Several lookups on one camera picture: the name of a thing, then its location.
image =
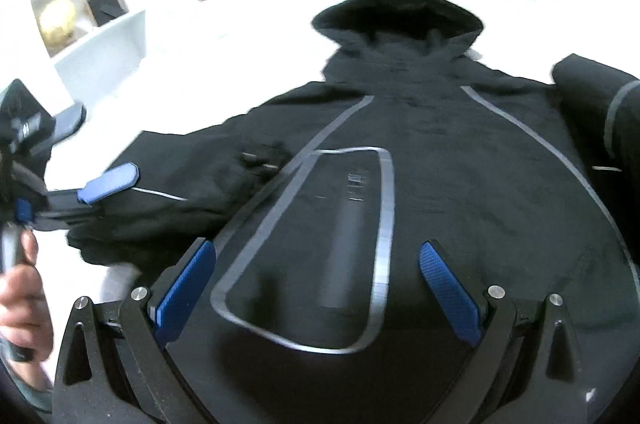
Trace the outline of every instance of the jacket hood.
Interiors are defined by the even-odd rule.
[[[424,68],[465,54],[483,28],[478,17],[446,0],[347,0],[312,25],[340,44],[324,68],[327,82],[377,91],[382,85],[392,94],[390,71],[397,88],[402,80],[418,84]]]

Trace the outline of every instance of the gray piping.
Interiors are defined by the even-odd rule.
[[[367,320],[367,326],[362,335],[355,343],[351,344],[351,346],[347,346],[346,348],[318,348],[315,346],[306,346],[305,344],[295,343],[282,336],[274,334],[273,332],[269,332],[268,330],[252,325],[231,313],[226,306],[226,295],[242,276],[242,273],[251,263],[251,260],[255,257],[265,240],[267,240],[282,214],[285,212],[287,207],[290,206],[294,197],[300,190],[300,187],[302,187],[315,163],[318,161],[320,155],[337,155],[356,151],[377,152],[380,158],[380,172],[382,176],[382,188],[380,193],[380,222],[378,226],[378,238],[376,242],[373,279],[369,300],[369,317]],[[287,185],[281,197],[263,219],[254,236],[239,252],[236,260],[231,264],[224,276],[215,285],[210,296],[211,305],[214,310],[227,321],[247,328],[259,336],[293,350],[332,355],[353,354],[355,352],[359,352],[369,346],[369,344],[371,344],[379,335],[380,330],[382,330],[389,286],[395,207],[394,168],[391,155],[387,150],[376,147],[359,147],[340,150],[314,151],[309,155],[309,158],[306,160],[304,165],[298,170],[292,181]]]
[[[496,115],[499,115],[500,117],[503,117],[504,119],[507,119],[509,122],[511,122],[512,124],[516,125],[521,130],[523,130],[524,133],[526,133],[527,135],[532,137],[535,141],[540,143],[540,145],[542,145],[547,150],[549,150],[551,153],[553,153],[558,158],[558,160],[560,160],[564,164],[564,166],[567,169],[569,169],[571,174],[576,179],[578,179],[578,181],[582,184],[582,187],[584,187],[586,189],[586,191],[589,194],[589,196],[593,199],[593,201],[595,201],[597,206],[600,208],[600,210],[602,211],[602,214],[604,214],[604,216],[607,218],[607,220],[608,220],[609,224],[611,225],[614,233],[616,234],[616,238],[618,239],[620,247],[622,248],[622,252],[625,255],[626,262],[627,262],[627,264],[629,266],[629,269],[631,270],[631,276],[633,276],[634,285],[636,287],[636,295],[638,297],[638,301],[640,302],[640,281],[638,280],[638,271],[636,270],[636,267],[634,266],[633,260],[631,259],[631,254],[629,254],[629,250],[626,247],[626,243],[625,243],[625,240],[624,240],[624,238],[622,236],[622,233],[620,232],[620,229],[618,228],[618,225],[616,224],[615,220],[613,219],[613,216],[611,216],[611,213],[609,212],[607,207],[604,205],[604,203],[602,203],[602,200],[600,200],[600,197],[593,190],[593,188],[591,187],[591,184],[587,181],[587,179],[583,176],[583,174],[580,171],[578,171],[578,169],[571,163],[571,161],[560,150],[558,150],[556,147],[554,147],[549,142],[547,142],[545,139],[543,139],[543,137],[538,135],[529,126],[527,126],[526,124],[520,122],[515,117],[512,117],[506,111],[503,111],[500,108],[498,108],[497,106],[491,104],[488,100],[485,100],[484,98],[482,98],[478,94],[478,92],[476,92],[476,90],[474,90],[472,87],[470,87],[470,86],[461,86],[461,88],[462,88],[462,91],[464,91],[471,99],[473,99],[476,102],[478,102],[478,104],[483,105],[485,108],[487,108],[489,111],[494,112]]]
[[[140,187],[132,187],[131,189],[139,193],[147,193],[148,195],[156,195],[156,197],[169,198],[169,200],[187,201],[187,198],[174,197],[174,195],[168,195],[166,193],[161,193],[160,191],[152,191],[150,189],[142,189]]]
[[[594,171],[617,171],[619,173],[622,173],[622,169],[610,168],[609,166],[591,166],[591,169],[594,169]]]
[[[309,140],[306,146],[304,146],[298,154],[280,170],[277,176],[258,191],[246,204],[244,204],[234,217],[231,218],[231,220],[229,220],[229,222],[222,228],[214,240],[216,253],[220,255],[223,248],[225,248],[226,244],[228,244],[229,240],[233,237],[236,231],[240,229],[254,209],[258,207],[258,205],[260,205],[273,191],[275,191],[293,171],[298,169],[300,164],[311,154],[313,150],[322,144],[322,142],[324,142],[331,133],[337,130],[338,127],[344,124],[351,115],[369,105],[372,100],[373,95],[365,96],[360,102],[340,113],[338,117],[322,128],[315,137]]]
[[[604,147],[612,159],[616,157],[613,152],[613,126],[616,123],[616,113],[618,113],[620,105],[622,105],[625,97],[636,86],[640,86],[640,80],[632,80],[631,82],[626,83],[614,95],[611,100],[611,104],[609,104],[609,108],[607,109],[607,118],[604,121]]]

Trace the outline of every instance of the jacket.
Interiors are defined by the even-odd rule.
[[[186,211],[154,200],[197,223],[138,231],[144,193],[126,191],[70,244],[106,264],[114,244],[132,259],[158,238],[215,237],[207,295],[169,350],[220,422],[419,423],[473,352],[420,274],[437,239],[484,285],[562,296],[592,422],[640,354],[638,81],[575,55],[555,85],[491,70],[465,55],[481,21],[445,0],[348,0],[313,26],[340,46],[325,82],[196,134],[142,134],[118,159],[140,188],[193,195]],[[287,156],[231,201],[242,187],[220,184],[248,174],[220,163],[247,137]]]

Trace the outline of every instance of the silver pin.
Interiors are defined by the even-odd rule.
[[[505,297],[506,293],[504,291],[504,289],[502,287],[500,287],[500,285],[491,285],[489,287],[489,289],[487,290],[487,292],[489,292],[489,295],[493,298],[493,299],[502,299]]]
[[[78,310],[82,310],[85,306],[87,306],[88,302],[89,302],[89,298],[86,296],[82,296],[81,298],[76,299],[74,306]]]
[[[563,303],[562,296],[559,294],[549,295],[549,301],[551,301],[551,304],[555,305],[556,307],[561,307]]]
[[[148,291],[144,287],[138,287],[131,293],[131,299],[133,299],[133,301],[140,301],[140,299],[146,298],[147,293]]]

